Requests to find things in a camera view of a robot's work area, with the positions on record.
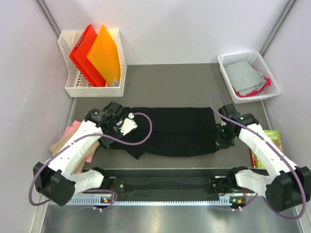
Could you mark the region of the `black t-shirt with flower print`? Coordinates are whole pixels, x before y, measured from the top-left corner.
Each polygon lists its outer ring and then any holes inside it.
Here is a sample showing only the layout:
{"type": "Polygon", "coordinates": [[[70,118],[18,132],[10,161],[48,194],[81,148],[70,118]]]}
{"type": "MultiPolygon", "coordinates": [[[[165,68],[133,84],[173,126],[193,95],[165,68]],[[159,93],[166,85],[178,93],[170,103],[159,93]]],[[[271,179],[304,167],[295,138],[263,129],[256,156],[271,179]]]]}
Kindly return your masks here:
{"type": "Polygon", "coordinates": [[[216,152],[217,126],[211,108],[148,108],[128,107],[132,113],[144,113],[149,118],[135,116],[138,128],[123,141],[136,143],[151,133],[146,142],[137,146],[111,144],[113,150],[125,150],[139,159],[144,153],[165,157],[193,157],[216,152]]]}

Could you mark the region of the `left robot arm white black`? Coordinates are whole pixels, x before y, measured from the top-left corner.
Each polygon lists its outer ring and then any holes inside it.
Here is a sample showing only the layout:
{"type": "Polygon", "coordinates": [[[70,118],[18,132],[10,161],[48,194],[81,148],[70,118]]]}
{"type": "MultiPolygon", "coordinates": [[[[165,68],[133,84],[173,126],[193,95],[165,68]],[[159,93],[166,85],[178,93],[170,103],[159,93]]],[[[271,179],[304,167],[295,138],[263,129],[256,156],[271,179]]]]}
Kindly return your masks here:
{"type": "Polygon", "coordinates": [[[89,189],[106,192],[110,180],[98,168],[87,172],[74,171],[84,161],[86,151],[101,138],[102,134],[120,139],[124,136],[121,129],[128,112],[120,104],[111,102],[103,110],[89,111],[77,131],[61,148],[60,155],[47,166],[38,162],[33,168],[35,189],[59,206],[63,206],[78,193],[89,189]]]}

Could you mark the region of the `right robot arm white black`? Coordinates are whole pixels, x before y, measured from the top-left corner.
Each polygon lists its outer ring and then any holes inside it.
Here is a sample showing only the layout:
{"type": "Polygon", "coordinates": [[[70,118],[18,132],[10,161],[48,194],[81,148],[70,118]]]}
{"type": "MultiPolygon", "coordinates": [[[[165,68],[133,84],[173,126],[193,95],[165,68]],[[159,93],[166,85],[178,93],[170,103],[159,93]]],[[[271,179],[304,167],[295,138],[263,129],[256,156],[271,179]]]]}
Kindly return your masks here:
{"type": "Polygon", "coordinates": [[[306,204],[311,199],[311,171],[299,167],[265,134],[252,114],[241,115],[233,104],[224,105],[217,114],[221,117],[220,138],[225,142],[240,139],[263,163],[267,175],[260,175],[246,167],[229,170],[227,187],[232,192],[242,188],[254,191],[265,198],[276,212],[306,204]]]}

